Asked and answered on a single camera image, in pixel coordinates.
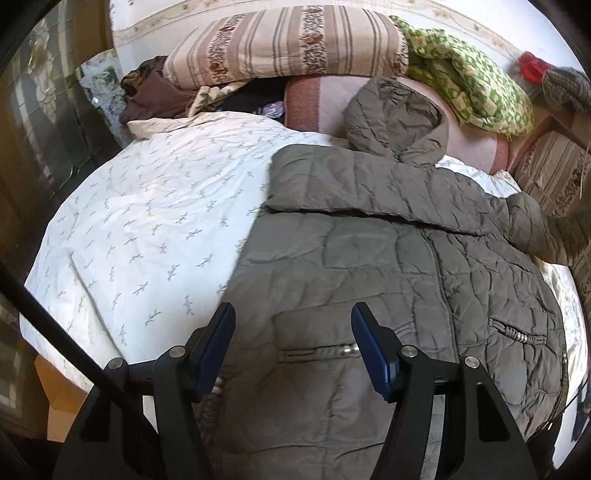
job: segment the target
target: cardboard box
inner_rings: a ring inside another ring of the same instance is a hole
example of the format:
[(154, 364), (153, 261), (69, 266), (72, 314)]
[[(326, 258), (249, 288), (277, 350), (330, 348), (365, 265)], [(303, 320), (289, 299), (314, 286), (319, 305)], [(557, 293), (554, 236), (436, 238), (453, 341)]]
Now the cardboard box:
[(70, 382), (40, 355), (35, 359), (35, 368), (50, 403), (47, 439), (64, 442), (84, 403), (86, 392)]

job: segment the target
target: screw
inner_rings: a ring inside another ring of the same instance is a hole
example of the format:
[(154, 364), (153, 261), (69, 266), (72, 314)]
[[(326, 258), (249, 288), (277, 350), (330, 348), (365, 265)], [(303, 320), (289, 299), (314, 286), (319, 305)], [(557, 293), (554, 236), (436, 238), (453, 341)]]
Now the screw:
[(478, 360), (475, 356), (467, 356), (464, 359), (464, 363), (470, 368), (478, 368), (480, 366), (480, 360)]
[(413, 347), (412, 345), (404, 345), (402, 350), (400, 350), (404, 356), (409, 358), (413, 358), (418, 355), (418, 350)]
[(109, 363), (108, 366), (111, 370), (117, 370), (118, 368), (121, 368), (121, 366), (123, 365), (123, 359), (122, 358), (112, 358)]
[(169, 351), (168, 354), (172, 357), (172, 358), (181, 358), (184, 354), (185, 354), (186, 350), (185, 347), (177, 345), (172, 347)]

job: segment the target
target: white duvet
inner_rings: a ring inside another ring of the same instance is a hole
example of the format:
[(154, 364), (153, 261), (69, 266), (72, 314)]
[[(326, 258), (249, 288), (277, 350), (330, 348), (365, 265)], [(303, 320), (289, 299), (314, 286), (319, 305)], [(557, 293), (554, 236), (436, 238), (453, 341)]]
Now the white duvet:
[[(140, 140), (63, 203), (25, 284), (100, 366), (115, 356), (154, 359), (207, 324), (266, 198), (277, 150), (344, 146), (247, 113), (138, 121), (130, 129)], [(491, 177), (451, 157), (438, 166), (499, 197), (519, 190), (507, 173)], [(568, 268), (545, 265), (543, 274), (563, 311), (576, 391), (587, 359), (579, 299)], [(86, 377), (23, 318), (21, 332), (64, 376), (90, 390)]]

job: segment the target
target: gray puffer jacket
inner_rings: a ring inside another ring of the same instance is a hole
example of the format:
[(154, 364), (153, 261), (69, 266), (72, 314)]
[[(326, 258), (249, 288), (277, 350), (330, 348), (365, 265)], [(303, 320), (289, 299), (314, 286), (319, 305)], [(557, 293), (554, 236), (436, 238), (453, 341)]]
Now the gray puffer jacket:
[[(199, 414), (223, 479), (369, 478), (393, 406), (351, 348), (357, 301), (432, 358), (479, 358), (525, 437), (564, 406), (560, 309), (528, 255), (567, 264), (588, 243), (584, 222), (434, 168), (445, 115), (394, 80), (371, 80), (345, 119), (355, 151), (276, 153), (266, 213), (223, 297), (237, 312), (226, 382)], [(439, 399), (423, 478), (442, 412)]]

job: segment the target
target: jacket hood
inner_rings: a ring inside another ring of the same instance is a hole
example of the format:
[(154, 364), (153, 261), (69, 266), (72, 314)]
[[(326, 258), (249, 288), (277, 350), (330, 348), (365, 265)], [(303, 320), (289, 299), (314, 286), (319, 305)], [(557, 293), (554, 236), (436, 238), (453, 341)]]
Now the jacket hood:
[(345, 110), (352, 150), (430, 166), (445, 155), (449, 122), (424, 95), (394, 79), (371, 79)]

